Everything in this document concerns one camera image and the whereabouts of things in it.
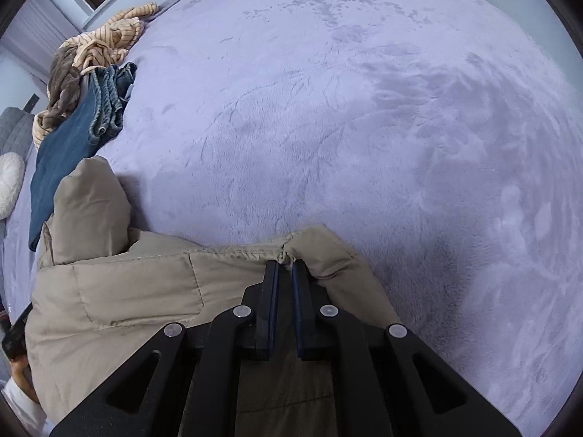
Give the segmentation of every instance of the lavender bedspread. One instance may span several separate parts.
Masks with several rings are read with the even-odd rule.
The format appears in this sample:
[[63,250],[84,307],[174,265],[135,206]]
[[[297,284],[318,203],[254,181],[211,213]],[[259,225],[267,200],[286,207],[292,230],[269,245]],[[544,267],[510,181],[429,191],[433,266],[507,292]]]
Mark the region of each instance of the lavender bedspread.
[[183,0],[130,60],[100,154],[135,225],[222,245],[325,223],[542,433],[583,369],[582,119],[514,21],[483,0]]

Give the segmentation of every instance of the white sleeve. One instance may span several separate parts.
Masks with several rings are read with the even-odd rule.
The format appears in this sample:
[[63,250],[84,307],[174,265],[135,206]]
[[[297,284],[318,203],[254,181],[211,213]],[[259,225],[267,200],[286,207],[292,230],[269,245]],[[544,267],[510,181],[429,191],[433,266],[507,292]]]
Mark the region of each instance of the white sleeve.
[[32,437],[40,437],[47,415],[39,404],[32,401],[10,378],[2,390],[8,405],[15,413],[22,427]]

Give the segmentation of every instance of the curtain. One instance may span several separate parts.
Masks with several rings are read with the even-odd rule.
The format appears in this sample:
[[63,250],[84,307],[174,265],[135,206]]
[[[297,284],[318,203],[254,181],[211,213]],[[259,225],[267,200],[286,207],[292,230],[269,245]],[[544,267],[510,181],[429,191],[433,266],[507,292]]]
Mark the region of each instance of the curtain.
[[51,0],[27,0],[0,39],[0,49],[48,84],[53,55],[78,33]]

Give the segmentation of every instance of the white round cushion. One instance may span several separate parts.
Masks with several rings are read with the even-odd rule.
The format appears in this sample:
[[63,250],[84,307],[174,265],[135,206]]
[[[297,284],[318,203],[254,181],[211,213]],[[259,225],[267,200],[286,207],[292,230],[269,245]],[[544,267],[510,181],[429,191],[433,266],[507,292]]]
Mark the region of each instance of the white round cushion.
[[0,156],[0,220],[8,217],[16,205],[24,168],[24,160],[17,153]]

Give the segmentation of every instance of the brown jacket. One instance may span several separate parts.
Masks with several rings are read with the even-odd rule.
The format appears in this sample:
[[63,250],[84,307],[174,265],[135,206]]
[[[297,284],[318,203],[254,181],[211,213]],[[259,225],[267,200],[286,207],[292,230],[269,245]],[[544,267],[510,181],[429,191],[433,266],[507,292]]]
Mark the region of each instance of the brown jacket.
[[[271,259],[286,267],[303,259],[332,302],[362,321],[398,322],[365,260],[323,226],[259,245],[204,248],[128,229],[129,217],[101,157],[82,160],[56,191],[26,328],[34,386],[55,423],[163,325],[196,326],[239,304]],[[290,347],[278,355],[283,364],[243,366],[237,434],[335,435],[327,366],[298,361]]]

